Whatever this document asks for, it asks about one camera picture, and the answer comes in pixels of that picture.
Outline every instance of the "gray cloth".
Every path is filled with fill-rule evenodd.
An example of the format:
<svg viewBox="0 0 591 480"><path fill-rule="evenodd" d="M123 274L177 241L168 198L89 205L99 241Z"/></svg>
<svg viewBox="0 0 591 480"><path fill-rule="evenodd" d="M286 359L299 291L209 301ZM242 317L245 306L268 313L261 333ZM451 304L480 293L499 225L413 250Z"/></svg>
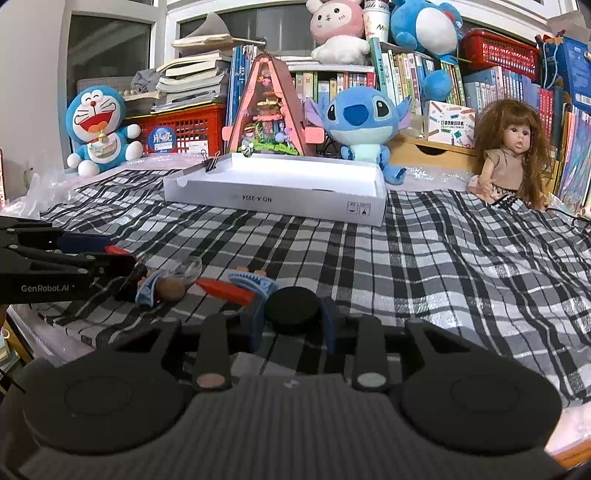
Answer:
<svg viewBox="0 0 591 480"><path fill-rule="evenodd" d="M160 80L160 72L156 69L140 70L131 80L131 89L138 93L155 92Z"/></svg>

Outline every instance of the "red crate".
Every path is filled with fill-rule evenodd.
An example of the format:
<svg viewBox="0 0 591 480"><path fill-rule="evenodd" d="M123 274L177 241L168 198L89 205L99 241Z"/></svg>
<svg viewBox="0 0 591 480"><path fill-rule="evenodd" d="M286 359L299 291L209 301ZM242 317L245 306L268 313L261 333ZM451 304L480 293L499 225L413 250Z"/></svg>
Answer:
<svg viewBox="0 0 591 480"><path fill-rule="evenodd" d="M497 35L487 30L470 30L462 39L462 49L469 70L501 66L527 75L533 82L539 74L540 54L536 47Z"/></svg>
<svg viewBox="0 0 591 480"><path fill-rule="evenodd" d="M144 153L155 153L148 146L148 134L156 127L170 127L177 137L177 146L171 152L191 151L195 140L207 140L209 155L223 151L222 128L226 120L226 105L207 105L180 112L158 113L156 115L129 118L126 124L138 124L141 135L138 140L144 146Z"/></svg>

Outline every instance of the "white wall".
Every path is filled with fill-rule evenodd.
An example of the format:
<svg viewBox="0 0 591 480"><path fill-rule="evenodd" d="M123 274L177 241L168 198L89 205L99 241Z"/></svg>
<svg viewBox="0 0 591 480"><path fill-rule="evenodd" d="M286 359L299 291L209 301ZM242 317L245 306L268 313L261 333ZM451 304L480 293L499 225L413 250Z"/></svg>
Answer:
<svg viewBox="0 0 591 480"><path fill-rule="evenodd" d="M69 146L56 119L66 110L59 73L66 61L60 55L63 21L70 18L65 9L66 0L8 0L0 8L0 148L9 198L24 193L26 168L42 173L64 166Z"/></svg>

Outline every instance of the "wooden drawer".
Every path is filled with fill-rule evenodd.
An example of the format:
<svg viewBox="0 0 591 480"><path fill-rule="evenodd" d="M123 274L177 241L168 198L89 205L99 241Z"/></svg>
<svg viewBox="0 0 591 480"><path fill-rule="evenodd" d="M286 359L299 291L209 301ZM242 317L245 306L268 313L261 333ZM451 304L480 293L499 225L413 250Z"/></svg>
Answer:
<svg viewBox="0 0 591 480"><path fill-rule="evenodd" d="M389 143L390 163L400 166L435 166L456 168L480 173L482 163L478 161L475 150L429 142L413 137L397 135Z"/></svg>

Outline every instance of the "bed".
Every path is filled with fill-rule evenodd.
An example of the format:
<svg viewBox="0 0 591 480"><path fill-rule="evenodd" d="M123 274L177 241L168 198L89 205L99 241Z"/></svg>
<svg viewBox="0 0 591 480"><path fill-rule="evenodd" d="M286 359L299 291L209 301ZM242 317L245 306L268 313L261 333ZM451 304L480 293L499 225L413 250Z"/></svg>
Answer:
<svg viewBox="0 0 591 480"><path fill-rule="evenodd" d="M53 207L43 219L105 233L153 268L198 255L205 277L224 279L245 265L388 325L420 317L539 372L557 388L566 412L591 417L582 410L591 398L591 238L580 229L520 200L484 205L450 189L448 181L462 181L454 175L441 182L446 189L391 192L384 225L372 228L167 203L162 180L169 173L122 171L82 187L79 200ZM79 356L155 319L198 323L227 307L197 287L173 307L116 302L121 281L95 283L86 301L26 307L35 315L29 324L45 329L32 335L64 349L60 338L67 336L76 349L67 355ZM232 374L347 375L350 368L347 357L327 356L314 335L265 332L260 351L238 355ZM588 436L569 418L570 430L551 451Z"/></svg>

